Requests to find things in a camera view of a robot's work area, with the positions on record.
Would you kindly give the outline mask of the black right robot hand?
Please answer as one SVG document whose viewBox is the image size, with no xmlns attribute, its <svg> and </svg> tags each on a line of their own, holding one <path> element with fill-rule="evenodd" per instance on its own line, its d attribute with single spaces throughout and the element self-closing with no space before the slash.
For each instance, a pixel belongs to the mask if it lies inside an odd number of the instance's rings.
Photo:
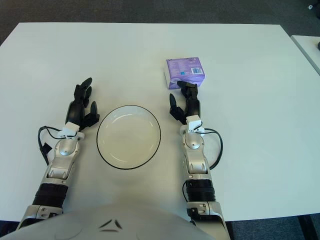
<svg viewBox="0 0 320 240">
<path fill-rule="evenodd" d="M 198 100 L 198 86 L 193 83 L 178 81 L 177 85 L 181 89 L 182 95 L 185 97 L 185 109 L 182 110 L 177 106 L 176 99 L 173 94 L 169 95 L 170 109 L 169 113 L 177 121 L 183 125 L 187 124 L 187 117 L 198 115 L 201 116 L 201 104 Z"/>
</svg>

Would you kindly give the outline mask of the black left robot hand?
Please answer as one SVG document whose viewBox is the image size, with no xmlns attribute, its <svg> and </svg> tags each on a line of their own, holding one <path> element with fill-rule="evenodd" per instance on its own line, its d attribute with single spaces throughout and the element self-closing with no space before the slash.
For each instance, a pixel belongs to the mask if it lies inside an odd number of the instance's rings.
<svg viewBox="0 0 320 240">
<path fill-rule="evenodd" d="M 74 100 L 69 104 L 65 123 L 70 122 L 79 126 L 79 131 L 95 125 L 99 119 L 97 103 L 93 101 L 90 106 L 90 113 L 85 114 L 85 108 L 89 105 L 92 93 L 92 78 L 87 78 L 81 84 L 77 84 L 74 90 Z"/>
</svg>

